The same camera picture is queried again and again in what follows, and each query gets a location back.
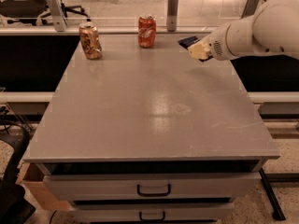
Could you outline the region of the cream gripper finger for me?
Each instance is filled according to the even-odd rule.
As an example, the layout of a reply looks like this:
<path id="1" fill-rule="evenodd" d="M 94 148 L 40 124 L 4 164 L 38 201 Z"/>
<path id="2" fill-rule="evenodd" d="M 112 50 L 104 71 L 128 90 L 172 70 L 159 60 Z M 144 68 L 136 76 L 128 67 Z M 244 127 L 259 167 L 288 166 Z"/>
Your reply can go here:
<path id="1" fill-rule="evenodd" d="M 211 57 L 211 50 L 206 41 L 195 41 L 188 46 L 188 52 L 192 58 L 206 61 Z"/>

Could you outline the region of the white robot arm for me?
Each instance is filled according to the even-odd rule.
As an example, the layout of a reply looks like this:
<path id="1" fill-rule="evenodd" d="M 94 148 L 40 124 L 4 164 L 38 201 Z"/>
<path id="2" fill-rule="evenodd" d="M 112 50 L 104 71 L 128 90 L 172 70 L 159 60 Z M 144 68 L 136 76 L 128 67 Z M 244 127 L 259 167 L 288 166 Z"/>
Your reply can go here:
<path id="1" fill-rule="evenodd" d="M 220 26 L 187 51 L 202 61 L 277 55 L 299 59 L 299 0 L 268 0 L 252 16 Z"/>

